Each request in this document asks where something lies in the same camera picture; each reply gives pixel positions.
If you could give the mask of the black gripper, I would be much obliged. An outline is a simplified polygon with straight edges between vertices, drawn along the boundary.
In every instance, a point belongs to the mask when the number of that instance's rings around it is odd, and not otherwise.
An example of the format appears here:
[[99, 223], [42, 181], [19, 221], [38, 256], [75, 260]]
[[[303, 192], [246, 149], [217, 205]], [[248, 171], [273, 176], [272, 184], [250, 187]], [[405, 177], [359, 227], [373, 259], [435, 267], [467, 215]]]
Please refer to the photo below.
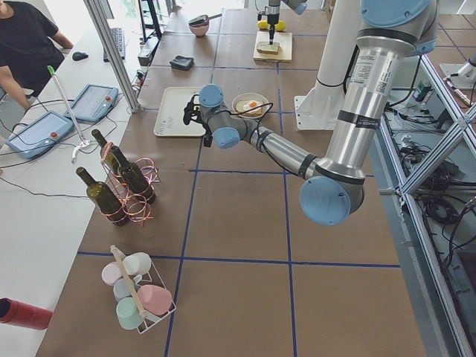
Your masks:
[[269, 5], [267, 7], [267, 22], [269, 25], [269, 41], [274, 41], [275, 27], [279, 22], [280, 6]]
[[190, 125], [191, 122], [202, 124], [200, 105], [195, 103], [197, 97], [197, 94], [193, 94], [184, 108], [183, 123], [186, 126]]

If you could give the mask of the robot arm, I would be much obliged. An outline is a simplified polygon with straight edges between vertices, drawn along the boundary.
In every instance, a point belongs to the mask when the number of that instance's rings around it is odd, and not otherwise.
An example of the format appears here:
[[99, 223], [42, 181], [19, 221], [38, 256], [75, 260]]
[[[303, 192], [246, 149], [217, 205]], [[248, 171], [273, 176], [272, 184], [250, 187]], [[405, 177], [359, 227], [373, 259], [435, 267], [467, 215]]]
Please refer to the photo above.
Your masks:
[[274, 44], [274, 34], [280, 19], [280, 6], [285, 4], [297, 15], [301, 15], [307, 8], [306, 0], [269, 0], [265, 7], [265, 15], [269, 25], [269, 44]]

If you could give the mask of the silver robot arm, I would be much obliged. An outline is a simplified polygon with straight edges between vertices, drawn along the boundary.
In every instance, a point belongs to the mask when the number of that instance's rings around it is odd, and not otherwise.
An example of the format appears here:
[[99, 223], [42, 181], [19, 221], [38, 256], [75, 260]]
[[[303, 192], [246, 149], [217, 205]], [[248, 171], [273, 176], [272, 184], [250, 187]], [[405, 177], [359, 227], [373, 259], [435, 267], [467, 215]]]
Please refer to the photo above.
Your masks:
[[302, 211], [321, 225], [337, 225], [364, 201], [362, 165], [379, 128], [392, 82], [406, 57], [434, 49], [437, 1], [362, 1], [355, 69], [327, 153], [318, 158], [255, 119], [224, 104], [222, 89], [208, 84], [191, 97], [183, 121], [205, 129], [204, 145], [221, 149], [247, 141], [279, 166], [304, 179]]

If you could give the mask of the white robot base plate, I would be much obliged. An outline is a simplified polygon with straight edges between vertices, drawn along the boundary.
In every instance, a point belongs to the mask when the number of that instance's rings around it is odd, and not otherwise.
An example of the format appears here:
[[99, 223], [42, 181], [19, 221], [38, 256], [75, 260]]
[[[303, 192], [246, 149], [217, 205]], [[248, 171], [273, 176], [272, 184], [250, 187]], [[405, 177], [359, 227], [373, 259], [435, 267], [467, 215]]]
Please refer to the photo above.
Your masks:
[[342, 100], [329, 96], [295, 96], [297, 129], [334, 130]]

